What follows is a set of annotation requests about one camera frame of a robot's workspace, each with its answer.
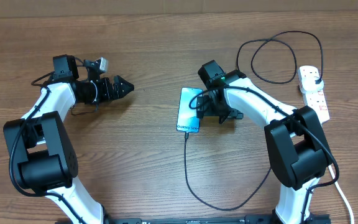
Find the blue Galaxy smartphone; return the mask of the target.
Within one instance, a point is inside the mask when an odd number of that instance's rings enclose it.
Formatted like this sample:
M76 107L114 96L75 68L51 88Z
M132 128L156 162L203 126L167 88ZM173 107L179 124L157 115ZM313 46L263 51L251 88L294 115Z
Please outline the blue Galaxy smartphone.
M200 128L200 119L196 117L196 100L202 89L183 87L180 94L180 103L178 108L177 131L186 133L198 133Z

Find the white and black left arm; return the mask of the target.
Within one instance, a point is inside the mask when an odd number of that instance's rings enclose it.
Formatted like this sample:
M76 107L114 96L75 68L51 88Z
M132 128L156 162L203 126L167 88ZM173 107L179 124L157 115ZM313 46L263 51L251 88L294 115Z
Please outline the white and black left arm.
M8 121L4 137L9 153L9 178L26 197L53 201L71 223L113 223L103 205L78 177L78 160L63 121L77 103L99 106L125 97L134 85L119 75L104 77L108 61L53 58L54 70L41 77L40 97L22 118Z

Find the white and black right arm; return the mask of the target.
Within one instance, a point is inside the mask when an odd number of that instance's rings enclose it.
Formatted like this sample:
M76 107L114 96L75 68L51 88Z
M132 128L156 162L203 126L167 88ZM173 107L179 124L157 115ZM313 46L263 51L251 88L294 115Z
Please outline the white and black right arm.
M196 116L217 116L219 122L248 116L264 129L270 168L281 182L280 199L266 223L330 223L329 216L309 211L315 189L335 184L319 180L330 165L337 166L316 111L281 103L239 70L229 73L214 61L201 66L198 75L206 90L193 97Z

